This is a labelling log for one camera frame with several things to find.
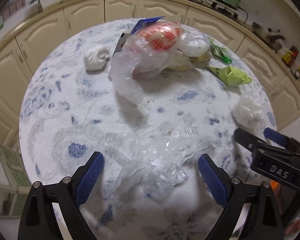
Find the white plastic wad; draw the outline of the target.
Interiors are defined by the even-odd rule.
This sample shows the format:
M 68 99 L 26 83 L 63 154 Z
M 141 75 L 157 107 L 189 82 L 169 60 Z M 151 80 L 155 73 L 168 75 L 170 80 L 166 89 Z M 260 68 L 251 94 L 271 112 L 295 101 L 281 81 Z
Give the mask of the white plastic wad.
M 245 92 L 239 97 L 232 109 L 232 115 L 239 126 L 255 136 L 261 135 L 266 128 L 266 113 L 262 102 L 252 92 Z

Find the lime green plastic bag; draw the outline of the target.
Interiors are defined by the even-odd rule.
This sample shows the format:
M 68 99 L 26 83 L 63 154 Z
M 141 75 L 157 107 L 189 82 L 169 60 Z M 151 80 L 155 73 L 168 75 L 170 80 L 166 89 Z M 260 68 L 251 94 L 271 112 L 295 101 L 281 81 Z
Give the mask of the lime green plastic bag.
M 250 84 L 253 81 L 245 72 L 231 66 L 224 68 L 208 67 L 208 70 L 227 86 L 240 86 Z

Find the clear plastic wrap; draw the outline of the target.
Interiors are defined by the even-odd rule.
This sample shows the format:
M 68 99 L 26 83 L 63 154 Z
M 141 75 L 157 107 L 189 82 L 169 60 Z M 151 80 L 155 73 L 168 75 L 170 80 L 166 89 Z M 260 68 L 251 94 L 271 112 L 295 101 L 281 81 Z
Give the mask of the clear plastic wrap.
M 104 143 L 107 160 L 119 168 L 107 192 L 122 195 L 140 185 L 152 199 L 166 198 L 176 186 L 186 183 L 190 175 L 185 167 L 198 161 L 202 153 L 215 150 L 211 137 L 200 135 L 195 127 L 148 139 L 107 133 Z

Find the white knotted tissue ball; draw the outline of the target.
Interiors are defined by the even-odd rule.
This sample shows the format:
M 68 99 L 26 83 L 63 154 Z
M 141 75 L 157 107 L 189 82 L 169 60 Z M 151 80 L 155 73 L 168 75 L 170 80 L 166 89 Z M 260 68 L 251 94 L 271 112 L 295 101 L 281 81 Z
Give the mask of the white knotted tissue ball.
M 101 70 L 109 58 L 110 49 L 103 45 L 97 45 L 83 54 L 84 67 L 90 72 Z

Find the red printed clear plastic bag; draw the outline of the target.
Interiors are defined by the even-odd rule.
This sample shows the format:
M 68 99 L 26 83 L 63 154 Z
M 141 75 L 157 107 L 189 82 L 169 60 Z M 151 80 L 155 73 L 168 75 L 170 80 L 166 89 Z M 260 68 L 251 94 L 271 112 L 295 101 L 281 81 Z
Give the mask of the red printed clear plastic bag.
M 164 70 L 183 34 L 180 23 L 159 21 L 130 35 L 110 62 L 109 77 L 117 94 L 140 104 L 144 94 L 139 81 L 152 79 Z

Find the red white green wrapper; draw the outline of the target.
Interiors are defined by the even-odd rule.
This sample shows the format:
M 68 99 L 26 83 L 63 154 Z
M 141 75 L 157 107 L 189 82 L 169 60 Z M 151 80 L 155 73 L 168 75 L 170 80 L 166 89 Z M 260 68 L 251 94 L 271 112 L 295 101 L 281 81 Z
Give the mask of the red white green wrapper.
M 210 50 L 213 53 L 213 55 L 217 56 L 224 63 L 231 64 L 232 63 L 232 57 L 231 57 L 231 54 L 228 52 L 228 50 L 223 46 L 217 45 L 214 42 L 213 38 L 208 37 L 208 40 L 210 42 Z

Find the long cream bread wrapper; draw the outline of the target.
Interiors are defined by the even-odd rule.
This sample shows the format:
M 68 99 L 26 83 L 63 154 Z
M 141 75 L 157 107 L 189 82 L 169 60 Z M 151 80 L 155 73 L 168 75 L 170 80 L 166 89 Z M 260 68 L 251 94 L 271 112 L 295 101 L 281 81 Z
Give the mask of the long cream bread wrapper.
M 212 58 L 210 41 L 204 35 L 183 34 L 177 50 L 164 65 L 164 70 L 180 72 Z

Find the steel wok with lid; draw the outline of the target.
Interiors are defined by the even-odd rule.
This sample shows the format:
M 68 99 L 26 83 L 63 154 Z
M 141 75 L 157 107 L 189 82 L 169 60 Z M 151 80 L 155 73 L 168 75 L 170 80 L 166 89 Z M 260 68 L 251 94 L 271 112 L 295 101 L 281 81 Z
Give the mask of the steel wok with lid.
M 257 24 L 256 22 L 253 22 L 251 27 L 253 33 L 256 34 L 272 50 L 278 52 L 283 48 L 283 45 L 279 42 L 279 40 L 285 41 L 286 38 L 284 36 L 274 35 L 264 27 Z

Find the round table floral cloth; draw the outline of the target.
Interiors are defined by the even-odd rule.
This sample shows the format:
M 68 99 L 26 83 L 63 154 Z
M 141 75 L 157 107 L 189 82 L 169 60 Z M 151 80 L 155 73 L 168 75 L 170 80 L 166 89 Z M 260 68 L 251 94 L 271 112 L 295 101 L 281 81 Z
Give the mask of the round table floral cloth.
M 83 54 L 98 44 L 114 49 L 135 23 L 126 19 L 86 29 L 40 64 L 20 111 L 26 172 L 30 181 L 57 183 L 101 152 L 103 173 L 81 206 L 98 239 L 204 239 L 222 208 L 193 160 L 179 170 L 182 179 L 167 187 L 165 196 L 145 188 L 157 171 L 135 167 L 132 178 L 119 179 L 122 168 L 139 151 L 176 145 L 186 152 L 207 152 L 229 175 L 259 184 L 263 178 L 250 169 L 250 152 L 232 139 L 237 127 L 232 109 L 243 93 L 253 92 L 266 125 L 276 128 L 273 109 L 258 79 L 229 87 L 205 66 L 143 80 L 141 104 L 119 97 L 107 70 L 85 70 Z

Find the blue foil wrapper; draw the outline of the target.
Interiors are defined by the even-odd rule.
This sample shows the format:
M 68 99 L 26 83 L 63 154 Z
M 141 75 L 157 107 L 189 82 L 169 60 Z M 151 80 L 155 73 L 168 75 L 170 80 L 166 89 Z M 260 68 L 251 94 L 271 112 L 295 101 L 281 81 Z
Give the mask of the blue foil wrapper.
M 146 27 L 146 26 L 148 26 L 150 24 L 153 24 L 153 23 L 157 22 L 158 20 L 160 20 L 162 18 L 163 18 L 163 16 L 161 16 L 161 17 L 153 17 L 153 18 L 144 18 L 144 19 L 139 20 L 137 22 L 137 24 L 131 30 L 130 35 L 134 35 L 141 28 Z

